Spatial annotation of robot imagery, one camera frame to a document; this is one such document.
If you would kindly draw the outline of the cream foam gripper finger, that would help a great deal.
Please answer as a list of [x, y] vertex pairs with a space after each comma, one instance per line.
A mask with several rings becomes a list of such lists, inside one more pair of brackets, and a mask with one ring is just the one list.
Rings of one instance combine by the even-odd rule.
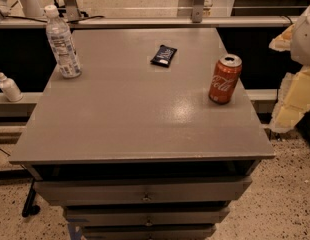
[[269, 48], [279, 52], [289, 51], [293, 29], [294, 25], [290, 25], [286, 28], [281, 34], [270, 42]]
[[286, 133], [309, 111], [310, 66], [303, 66], [296, 74], [287, 73], [284, 76], [269, 128], [275, 133]]

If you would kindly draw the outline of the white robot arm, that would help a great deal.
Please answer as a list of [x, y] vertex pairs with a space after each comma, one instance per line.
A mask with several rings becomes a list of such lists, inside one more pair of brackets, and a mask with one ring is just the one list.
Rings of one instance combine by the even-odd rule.
[[273, 132], [286, 133], [310, 111], [310, 5], [269, 47], [279, 52], [289, 51], [291, 59], [302, 65], [298, 73], [287, 73], [282, 79], [269, 123]]

